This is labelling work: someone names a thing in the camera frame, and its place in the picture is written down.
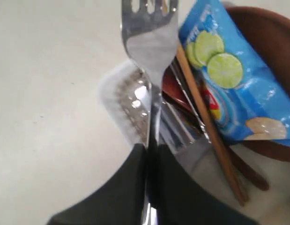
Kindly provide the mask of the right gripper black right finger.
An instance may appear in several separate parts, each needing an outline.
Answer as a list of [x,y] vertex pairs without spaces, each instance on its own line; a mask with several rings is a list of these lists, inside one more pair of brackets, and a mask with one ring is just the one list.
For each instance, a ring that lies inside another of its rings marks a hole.
[[160,225],[255,225],[257,222],[220,202],[183,169],[166,145],[158,150]]

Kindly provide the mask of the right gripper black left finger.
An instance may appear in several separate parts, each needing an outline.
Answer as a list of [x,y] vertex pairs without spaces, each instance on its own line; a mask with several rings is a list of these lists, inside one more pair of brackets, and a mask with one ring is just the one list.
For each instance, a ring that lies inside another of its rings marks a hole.
[[135,144],[116,173],[96,192],[51,217],[49,225],[140,225],[146,151]]

